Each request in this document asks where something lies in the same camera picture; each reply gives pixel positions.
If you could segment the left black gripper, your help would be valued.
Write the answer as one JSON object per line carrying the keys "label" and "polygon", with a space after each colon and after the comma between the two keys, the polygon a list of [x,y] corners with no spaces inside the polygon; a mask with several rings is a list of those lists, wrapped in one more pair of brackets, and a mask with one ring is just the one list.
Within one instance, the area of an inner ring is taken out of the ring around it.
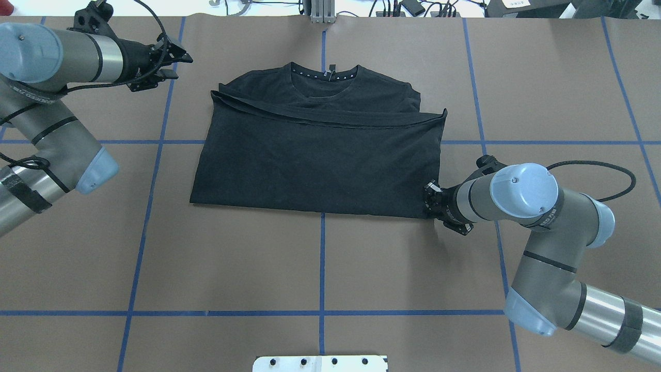
{"label": "left black gripper", "polygon": [[158,39],[156,44],[149,45],[120,39],[120,51],[123,63],[120,83],[128,85],[131,92],[155,89],[161,82],[177,80],[175,70],[163,67],[194,61],[181,45],[168,44],[168,39]]}

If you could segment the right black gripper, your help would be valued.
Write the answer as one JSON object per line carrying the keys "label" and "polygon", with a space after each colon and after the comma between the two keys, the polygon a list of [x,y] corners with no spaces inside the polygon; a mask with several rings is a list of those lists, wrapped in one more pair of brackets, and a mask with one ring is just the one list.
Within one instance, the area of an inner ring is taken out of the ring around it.
{"label": "right black gripper", "polygon": [[458,204],[460,186],[461,184],[456,184],[451,188],[440,188],[436,180],[425,185],[423,187],[425,219],[442,221],[446,228],[472,228],[472,222],[460,212]]}

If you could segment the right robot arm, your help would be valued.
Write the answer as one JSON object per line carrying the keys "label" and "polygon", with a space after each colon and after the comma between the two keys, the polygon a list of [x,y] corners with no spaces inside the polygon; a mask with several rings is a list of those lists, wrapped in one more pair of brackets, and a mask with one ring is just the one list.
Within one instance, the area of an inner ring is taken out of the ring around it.
{"label": "right robot arm", "polygon": [[530,235],[503,309],[515,325],[539,336],[562,328],[602,348],[659,365],[659,311],[577,280],[588,249],[602,247],[616,222],[602,201],[562,188],[538,163],[478,160],[463,183],[423,188],[428,214],[467,235],[477,222],[512,221]]}

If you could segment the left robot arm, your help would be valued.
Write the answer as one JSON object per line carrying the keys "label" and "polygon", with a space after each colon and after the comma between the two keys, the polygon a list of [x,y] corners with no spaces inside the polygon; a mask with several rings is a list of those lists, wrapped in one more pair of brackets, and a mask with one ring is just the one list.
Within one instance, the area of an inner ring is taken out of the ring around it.
{"label": "left robot arm", "polygon": [[89,194],[116,176],[118,163],[64,104],[75,91],[175,80],[170,65],[189,53],[162,32],[155,44],[119,38],[100,16],[75,17],[66,30],[2,23],[2,127],[21,132],[37,153],[4,157],[2,235],[47,211],[70,191]]}

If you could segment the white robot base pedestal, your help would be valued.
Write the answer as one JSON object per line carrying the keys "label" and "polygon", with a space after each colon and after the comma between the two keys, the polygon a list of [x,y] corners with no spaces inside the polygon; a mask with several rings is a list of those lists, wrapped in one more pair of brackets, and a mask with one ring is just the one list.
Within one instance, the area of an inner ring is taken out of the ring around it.
{"label": "white robot base pedestal", "polygon": [[289,355],[256,358],[253,371],[388,371],[382,355]]}

